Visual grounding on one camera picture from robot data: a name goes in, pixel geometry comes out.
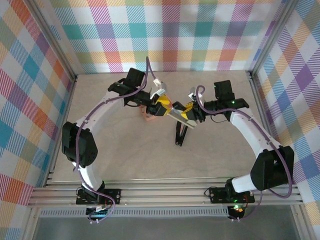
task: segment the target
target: purple cable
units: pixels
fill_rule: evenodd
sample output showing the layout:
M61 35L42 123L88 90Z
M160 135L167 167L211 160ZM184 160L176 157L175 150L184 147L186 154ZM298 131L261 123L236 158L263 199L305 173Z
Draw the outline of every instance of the purple cable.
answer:
M276 192L274 192L273 190L269 189L270 192L272 192L273 194L275 194L277 197L279 198L282 198L282 199L287 199L291 196L291 193L292 193L292 179L291 179L291 174L289 172L289 169L288 169L288 166L284 160L284 158L282 157L281 153L279 152L279 150L276 148L276 146L271 142L270 138L265 134L265 132L261 129L261 127L258 125L258 123L252 119L248 114L246 114L245 112L241 111L241 110L238 110L238 109L235 109L235 108L225 108L225 109L222 109L222 110L217 110L217 111L210 111L210 110L207 110L205 109L205 107L203 106L203 104L201 103L200 99L199 99L199 88L202 88L203 91L201 92L201 94L203 94L206 90L206 88L203 86L203 85L199 85L196 87L196 90L195 90L195 97L196 97L196 101L198 102L200 108L206 112L207 114L220 114L220 113L223 113L225 111L233 111L233 112L237 112L237 113L240 113L242 114L243 116L245 116L249 121L251 121L254 126L259 130L259 132L263 135L263 137L265 138L265 140L270 144L270 146L274 149L274 151L276 152L276 154L279 156L282 164L283 164L283 167L284 167L284 170L285 170L285 173L286 173L286 176L288 178L288 184L289 184L289 190L288 190L288 193L286 195L280 195ZM247 218L249 216L251 216L252 214L254 214L258 207L260 206L261 202L262 202L262 197L263 197L263 193L261 191L261 196L260 196L260 200L258 202L258 204L256 205L256 207L254 208L254 210L250 213L250 215L246 216L246 217L243 217L242 219L244 218Z
M156 78L156 76L154 75L152 69L151 69L151 65L150 65L150 61L149 61L149 58L146 57L145 58L145 61L146 61L146 70L145 70L145 77L144 77L144 80L143 80L143 83L141 84L140 88L138 88L137 90L135 90L134 92L132 93L129 93L129 94L126 94L126 95L122 95L122 96L117 96L117 97L114 97L114 98L111 98L111 99L107 99L106 101L103 101L101 102L100 104L98 104L89 114L88 116L84 119L84 121L82 122L81 126L79 127L77 133L76 133L76 137L75 137L75 155L76 155L76 159L75 159L75 167L73 169L74 172L78 171L79 170L79 164L80 164L80 153L79 153L79 139L80 139L80 133L81 133L81 130L83 129L83 127L85 126L86 124L86 121L88 121L90 119L90 117L101 107L103 106L104 104L107 104L109 102L112 102L112 101L115 101L115 100L118 100L118 99L123 99L123 98L127 98L127 97L131 97L135 94L137 94L138 92L140 92L142 89L144 89L147 85L147 78L148 78L148 71L150 70L153 78ZM106 215L104 216L103 218L101 218L100 220L97 220L96 223L100 223L101 221L105 220L106 218L108 218L112 213L113 211L115 210L116 208L116 202L115 200L111 197L111 196L108 196L106 194L103 194L101 192L98 192L96 190L94 190L92 187L90 187L86 181L84 180L81 172L79 171L79 175L80 175L80 178L81 178L81 181L82 183L84 184L84 186L89 189L90 191L92 191L93 193L95 194L98 194L102 197L105 197L105 198L108 198L112 201L112 209L111 211Z

